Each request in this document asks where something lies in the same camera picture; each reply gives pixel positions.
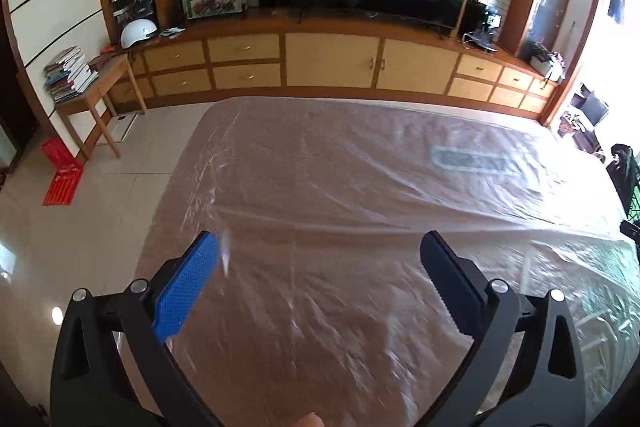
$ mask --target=stack of books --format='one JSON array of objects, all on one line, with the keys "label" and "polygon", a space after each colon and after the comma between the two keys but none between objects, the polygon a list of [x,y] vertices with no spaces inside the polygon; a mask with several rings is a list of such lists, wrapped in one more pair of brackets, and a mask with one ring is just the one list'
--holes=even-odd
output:
[{"label": "stack of books", "polygon": [[61,51],[44,68],[45,86],[55,102],[63,102],[84,92],[98,77],[86,63],[86,57],[78,46]]}]

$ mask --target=white helmet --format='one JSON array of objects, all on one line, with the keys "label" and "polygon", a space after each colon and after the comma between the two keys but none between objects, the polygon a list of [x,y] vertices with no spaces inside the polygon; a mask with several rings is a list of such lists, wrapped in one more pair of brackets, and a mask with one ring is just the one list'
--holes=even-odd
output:
[{"label": "white helmet", "polygon": [[138,19],[137,21],[131,21],[124,26],[122,30],[122,36],[120,37],[120,44],[122,48],[126,50],[134,45],[136,42],[150,39],[151,36],[158,31],[158,27],[149,19]]}]

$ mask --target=wooden table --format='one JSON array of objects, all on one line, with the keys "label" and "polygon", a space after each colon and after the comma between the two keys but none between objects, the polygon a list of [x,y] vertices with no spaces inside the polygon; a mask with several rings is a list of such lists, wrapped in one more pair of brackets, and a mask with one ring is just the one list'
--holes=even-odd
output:
[{"label": "wooden table", "polygon": [[91,151],[87,149],[84,142],[78,136],[78,133],[76,133],[76,130],[69,121],[69,116],[88,110],[92,114],[92,117],[94,117],[95,123],[100,128],[100,131],[104,134],[104,137],[113,150],[113,153],[117,158],[120,158],[122,153],[114,142],[113,137],[109,133],[107,126],[102,121],[102,118],[95,110],[95,104],[102,99],[111,113],[111,116],[117,115],[116,110],[113,107],[113,102],[111,102],[111,99],[109,98],[108,91],[124,74],[129,75],[131,86],[133,87],[136,98],[140,103],[140,109],[142,110],[142,113],[146,114],[145,100],[142,98],[142,94],[140,93],[140,89],[136,83],[136,77],[131,70],[131,64],[129,64],[127,55],[119,55],[108,60],[100,68],[100,76],[92,82],[84,93],[56,104],[56,111],[58,112],[62,123],[65,125],[69,134],[76,142],[76,145],[78,145],[82,154],[84,154],[87,159],[91,158]]}]

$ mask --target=fingertip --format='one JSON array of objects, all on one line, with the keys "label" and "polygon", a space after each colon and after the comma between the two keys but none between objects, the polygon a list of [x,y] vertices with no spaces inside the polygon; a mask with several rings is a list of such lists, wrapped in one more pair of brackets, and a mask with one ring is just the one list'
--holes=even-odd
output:
[{"label": "fingertip", "polygon": [[316,413],[312,412],[295,422],[293,427],[324,427],[324,422]]}]

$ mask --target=plastic cover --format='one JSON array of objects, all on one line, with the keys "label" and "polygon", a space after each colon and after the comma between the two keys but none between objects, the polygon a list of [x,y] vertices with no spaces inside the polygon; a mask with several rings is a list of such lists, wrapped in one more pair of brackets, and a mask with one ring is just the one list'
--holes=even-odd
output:
[{"label": "plastic cover", "polygon": [[488,279],[565,293],[590,420],[639,350],[640,275],[623,217],[604,166],[546,130],[233,98],[191,137],[137,275],[200,230],[217,235],[218,267],[168,346],[227,427],[286,427],[311,411],[328,426],[411,426],[471,345],[420,265],[420,238],[438,230]]}]

